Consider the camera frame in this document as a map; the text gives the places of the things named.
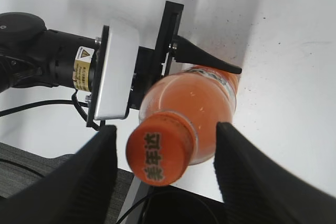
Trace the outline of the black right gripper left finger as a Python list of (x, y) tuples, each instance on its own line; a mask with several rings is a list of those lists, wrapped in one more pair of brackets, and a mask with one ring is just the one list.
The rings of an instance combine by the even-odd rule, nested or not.
[(1, 223), (104, 223), (117, 179), (117, 128), (105, 125), (45, 178), (1, 203)]

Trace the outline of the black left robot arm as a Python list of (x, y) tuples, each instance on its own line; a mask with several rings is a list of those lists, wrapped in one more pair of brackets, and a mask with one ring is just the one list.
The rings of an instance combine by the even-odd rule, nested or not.
[(124, 119), (138, 110), (149, 89), (169, 74), (172, 61), (240, 74), (178, 35), (184, 6), (166, 2), (154, 49), (140, 46), (132, 26), (112, 22), (97, 39), (47, 29), (29, 13), (1, 14), (1, 91), (69, 87), (89, 93), (71, 104), (88, 123)]

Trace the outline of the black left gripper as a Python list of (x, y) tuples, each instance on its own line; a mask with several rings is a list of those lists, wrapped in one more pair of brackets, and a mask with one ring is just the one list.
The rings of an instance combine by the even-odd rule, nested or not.
[(172, 62), (172, 57), (169, 55), (172, 41), (176, 62), (210, 67), (233, 74), (242, 73), (241, 67), (222, 61), (177, 35), (183, 9), (183, 4), (165, 2), (155, 47), (153, 49), (139, 47), (128, 108), (138, 110), (150, 87), (168, 74), (169, 71), (163, 69), (163, 64), (168, 62), (170, 65)]

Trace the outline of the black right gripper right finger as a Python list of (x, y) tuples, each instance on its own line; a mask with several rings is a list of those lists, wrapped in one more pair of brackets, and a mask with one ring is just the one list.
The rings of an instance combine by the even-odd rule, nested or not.
[(216, 125), (214, 169), (228, 223), (335, 223), (335, 197), (282, 168), (228, 122)]

